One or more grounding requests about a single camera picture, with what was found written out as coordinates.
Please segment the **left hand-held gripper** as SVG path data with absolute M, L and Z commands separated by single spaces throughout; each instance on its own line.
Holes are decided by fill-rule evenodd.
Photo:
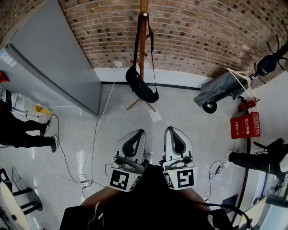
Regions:
M 108 174 L 108 187 L 123 192 L 135 189 L 151 156 L 145 154 L 145 146 L 146 133 L 143 129 L 125 135 L 117 143 L 111 171 Z

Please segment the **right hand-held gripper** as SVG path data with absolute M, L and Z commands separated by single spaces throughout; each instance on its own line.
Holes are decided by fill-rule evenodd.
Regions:
M 172 190 L 196 186 L 198 168 L 194 164 L 191 140 L 172 126 L 165 130 L 165 155 L 160 162 L 162 173 Z

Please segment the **black sling bag with strap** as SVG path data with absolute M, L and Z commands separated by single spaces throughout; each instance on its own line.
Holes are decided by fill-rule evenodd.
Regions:
M 150 37 L 150 46 L 151 46 L 151 57 L 152 57 L 152 65 L 153 65 L 153 75 L 155 75 L 154 71 L 154 63 L 153 63 L 153 50 L 154 50 L 154 34 L 149 22 L 149 14 L 148 13 L 140 13 L 138 16 L 138 24 L 137 24 L 137 33 L 135 39 L 135 49 L 134 49 L 134 60 L 133 66 L 131 66 L 126 72 L 126 81 L 132 88 L 132 91 L 138 96 L 139 99 L 144 100 L 148 103 L 154 103 L 159 99 L 159 94 L 157 91 L 157 86 L 155 83 L 155 90 L 153 92 L 148 85 L 144 82 L 144 80 L 140 77 L 139 73 L 136 70 L 136 61 L 138 54 L 138 45 L 140 41 L 140 29 L 141 29 L 141 21 L 147 21 L 149 37 Z

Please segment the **wooden coat stand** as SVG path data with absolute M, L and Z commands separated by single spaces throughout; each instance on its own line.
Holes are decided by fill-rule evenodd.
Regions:
M 148 13 L 148 0 L 140 0 L 140 13 Z M 140 77 L 144 79 L 144 61 L 145 58 L 151 57 L 151 46 L 150 46 L 150 37 L 149 37 L 149 29 L 148 23 L 144 19 L 141 21 L 141 29 L 140 29 L 140 40 L 138 45 L 138 54 L 136 61 L 136 70 L 139 73 Z M 127 110 L 132 109 L 138 103 L 144 102 L 148 107 L 152 110 L 151 103 L 145 102 L 142 99 L 137 99 L 133 104 L 131 104 Z

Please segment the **person's right forearm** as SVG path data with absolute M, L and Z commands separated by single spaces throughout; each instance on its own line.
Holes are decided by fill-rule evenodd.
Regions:
M 179 192 L 182 194 L 182 196 L 194 202 L 193 207 L 196 211 L 200 213 L 206 213 L 210 211 L 210 208 L 208 206 L 195 203 L 195 202 L 198 202 L 198 203 L 206 203 L 206 202 L 197 192 L 195 192 L 193 188 L 183 189 L 183 190 L 180 190 Z

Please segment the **person's left forearm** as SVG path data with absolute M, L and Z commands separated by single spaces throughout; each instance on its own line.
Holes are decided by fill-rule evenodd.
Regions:
M 95 194 L 91 195 L 87 199 L 85 199 L 81 203 L 81 206 L 93 209 L 93 208 L 95 208 L 95 206 L 98 203 L 106 202 L 119 193 L 120 193 L 119 190 L 116 190 L 116 189 L 111 188 L 111 187 L 105 187 L 105 188 L 101 189 L 100 191 L 96 192 Z

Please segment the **white paper sheet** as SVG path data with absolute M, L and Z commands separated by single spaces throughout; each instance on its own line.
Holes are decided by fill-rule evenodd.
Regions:
M 148 112 L 153 123 L 156 123 L 162 120 L 162 117 L 158 111 L 158 108 L 154 108 L 154 110 L 150 109 Z

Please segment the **black wheeled cart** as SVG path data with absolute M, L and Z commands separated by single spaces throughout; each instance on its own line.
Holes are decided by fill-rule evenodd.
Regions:
M 209 99 L 202 105 L 203 110 L 208 114 L 214 113 L 217 110 L 217 102 L 228 96 L 231 96 L 232 99 L 234 100 L 237 96 L 237 93 L 240 91 L 240 88 L 241 86 L 240 84 L 238 84 L 230 88 L 229 90 L 214 96 L 212 99 Z

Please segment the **white power strip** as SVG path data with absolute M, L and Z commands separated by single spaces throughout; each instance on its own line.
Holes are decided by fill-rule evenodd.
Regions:
M 81 181 L 81 186 L 84 188 L 84 189 L 88 189 L 90 188 L 90 186 L 92 185 L 92 180 L 91 180 L 91 177 L 87 177 L 85 174 L 81 174 L 79 175 L 79 179 Z

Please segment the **person's black clothing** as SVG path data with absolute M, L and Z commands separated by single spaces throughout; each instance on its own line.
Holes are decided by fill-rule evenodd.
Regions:
M 65 209 L 59 230 L 234 230 L 224 210 L 200 213 L 193 203 L 168 187 L 159 166 L 149 165 L 131 192 L 93 209 Z

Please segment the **red fire extinguisher box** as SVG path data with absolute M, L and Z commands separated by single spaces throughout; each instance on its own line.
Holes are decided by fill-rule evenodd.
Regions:
M 260 119 L 258 112 L 251 112 L 247 115 L 233 118 L 230 120 L 231 125 L 231 138 L 249 138 L 260 137 Z

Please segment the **grey cloth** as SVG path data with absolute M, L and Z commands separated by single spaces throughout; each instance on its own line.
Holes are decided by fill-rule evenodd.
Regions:
M 247 82 L 244 79 L 238 78 L 241 83 L 248 88 Z M 230 72 L 225 72 L 221 76 L 214 78 L 201 85 L 200 94 L 194 99 L 194 102 L 198 106 L 202 106 L 209 99 L 212 99 L 214 96 L 223 93 L 230 88 L 238 85 L 238 81 L 231 75 Z M 240 96 L 245 90 L 241 87 L 240 91 L 237 93 L 237 96 Z

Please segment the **red fire extinguisher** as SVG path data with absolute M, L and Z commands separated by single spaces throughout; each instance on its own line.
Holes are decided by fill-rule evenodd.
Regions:
M 252 99 L 250 99 L 249 101 L 246 101 L 242 96 L 240 96 L 239 99 L 241 100 L 242 103 L 238 106 L 239 112 L 243 112 L 255 107 L 257 102 L 259 101 L 259 99 L 257 99 L 256 97 L 252 97 Z

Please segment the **white clothes hanger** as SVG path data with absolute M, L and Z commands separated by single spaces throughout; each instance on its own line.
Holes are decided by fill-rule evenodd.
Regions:
M 245 90 L 245 92 L 250 97 L 250 99 L 252 99 L 252 89 L 251 89 L 251 81 L 252 80 L 251 80 L 250 76 L 245 75 L 247 73 L 247 71 L 235 71 L 231 68 L 226 68 L 226 70 L 231 73 L 231 75 L 238 81 L 238 84 L 241 85 L 241 87 Z M 247 82 L 247 89 L 241 83 L 239 78 L 244 79 Z

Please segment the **yellow plastic object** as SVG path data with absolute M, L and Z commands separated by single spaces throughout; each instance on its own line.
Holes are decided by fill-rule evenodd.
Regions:
M 36 109 L 37 114 L 39 114 L 39 115 L 40 114 L 45 114 L 45 115 L 52 115 L 53 114 L 52 111 L 50 111 L 46 108 L 43 108 L 41 106 L 38 106 L 38 105 L 36 105 L 35 109 Z

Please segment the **beige board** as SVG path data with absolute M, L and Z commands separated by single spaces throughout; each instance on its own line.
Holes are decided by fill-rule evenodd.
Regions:
M 245 215 L 241 216 L 238 230 L 252 230 L 256 226 L 264 210 L 266 200 L 267 196 L 244 212 Z

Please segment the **grey refrigerator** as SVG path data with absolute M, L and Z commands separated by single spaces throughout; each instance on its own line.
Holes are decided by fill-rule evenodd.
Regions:
M 4 89 L 69 118 L 96 117 L 100 79 L 79 46 L 57 0 L 45 0 L 0 43 Z

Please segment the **round beige table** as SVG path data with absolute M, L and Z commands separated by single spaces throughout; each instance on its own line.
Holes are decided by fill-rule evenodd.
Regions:
M 24 230 L 31 230 L 24 212 L 20 208 L 20 205 L 17 203 L 9 187 L 3 181 L 0 182 L 0 191 L 8 211 L 11 214 L 12 220 L 18 223 Z

